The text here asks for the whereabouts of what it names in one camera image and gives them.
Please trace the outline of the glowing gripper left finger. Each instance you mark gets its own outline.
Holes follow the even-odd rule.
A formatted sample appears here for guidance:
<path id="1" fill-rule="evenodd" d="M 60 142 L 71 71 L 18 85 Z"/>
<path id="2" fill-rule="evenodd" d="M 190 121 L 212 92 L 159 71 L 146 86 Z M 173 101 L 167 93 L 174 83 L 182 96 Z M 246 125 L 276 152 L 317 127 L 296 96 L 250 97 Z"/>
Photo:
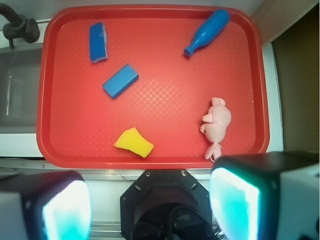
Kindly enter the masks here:
<path id="1" fill-rule="evenodd" d="M 0 177 L 2 240 L 87 240 L 93 204 L 74 170 Z"/>

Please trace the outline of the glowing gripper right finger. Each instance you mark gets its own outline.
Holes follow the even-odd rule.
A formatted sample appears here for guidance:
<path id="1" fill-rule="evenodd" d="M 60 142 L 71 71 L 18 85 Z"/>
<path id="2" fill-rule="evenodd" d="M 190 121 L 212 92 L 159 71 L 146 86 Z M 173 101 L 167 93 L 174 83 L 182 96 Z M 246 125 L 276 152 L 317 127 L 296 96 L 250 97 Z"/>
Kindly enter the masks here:
<path id="1" fill-rule="evenodd" d="M 320 156 L 300 151 L 222 156 L 209 177 L 209 202 L 229 240 L 317 240 Z"/>

